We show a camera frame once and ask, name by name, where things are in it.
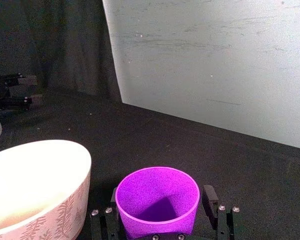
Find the white board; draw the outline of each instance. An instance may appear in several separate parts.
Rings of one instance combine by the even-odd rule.
[[[300,148],[300,0],[103,0],[126,104]]]

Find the black fabric backdrop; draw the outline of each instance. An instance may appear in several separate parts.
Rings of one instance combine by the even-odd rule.
[[[120,102],[102,0],[0,0],[0,74]]]

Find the black tabletop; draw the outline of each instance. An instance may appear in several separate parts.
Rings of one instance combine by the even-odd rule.
[[[0,151],[63,139],[92,157],[88,211],[109,205],[129,173],[168,166],[238,205],[244,239],[300,240],[300,149],[84,94],[48,89],[26,112],[0,112]],[[200,205],[193,234],[214,238]],[[87,218],[78,240],[89,240]]]

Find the black mount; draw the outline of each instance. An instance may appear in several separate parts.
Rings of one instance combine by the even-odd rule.
[[[104,211],[97,209],[90,213],[92,240],[127,240],[115,201],[116,188],[113,190],[110,206]],[[240,209],[232,206],[229,209],[219,204],[215,189],[204,185],[202,204],[208,216],[216,240],[240,240],[242,234],[242,219]],[[202,236],[188,235],[182,232],[157,233],[137,238],[136,240],[211,240]]]
[[[37,84],[36,76],[25,76],[21,73],[0,75],[0,111],[28,110],[33,99],[30,96],[11,96],[9,88]]]

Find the metal part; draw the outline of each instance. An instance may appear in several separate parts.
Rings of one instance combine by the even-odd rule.
[[[224,210],[226,210],[226,206],[225,205],[219,205],[218,209],[220,211],[224,211]]]
[[[112,207],[107,207],[107,208],[105,209],[105,213],[106,213],[106,214],[112,213]]]
[[[98,210],[98,209],[94,209],[94,210],[92,210],[91,215],[92,215],[92,216],[95,216],[95,215],[97,215],[98,213],[99,213],[99,210]]]
[[[216,230],[218,227],[218,201],[219,199],[214,187],[204,185],[202,191],[202,205],[213,230]]]
[[[36,76],[25,76],[19,73],[0,75],[0,111],[1,110],[28,110],[33,103],[31,97],[11,96],[9,87],[18,85],[37,85]]]
[[[182,233],[178,234],[178,240],[185,240],[186,236]]]
[[[109,207],[103,212],[93,210],[90,213],[92,240],[127,240],[125,229],[118,213],[116,204],[116,188],[112,192]],[[217,240],[240,240],[244,227],[240,209],[237,206],[226,207],[218,204],[214,188],[205,185],[202,204],[211,226],[215,230]],[[181,232],[170,232],[145,235],[134,240],[211,240],[202,236],[189,235]]]
[[[234,206],[234,207],[232,208],[232,211],[234,211],[235,213],[239,213],[239,212],[240,212],[240,208],[237,207],[237,206]]]
[[[159,240],[159,235],[158,234],[154,234],[152,235],[152,240]]]

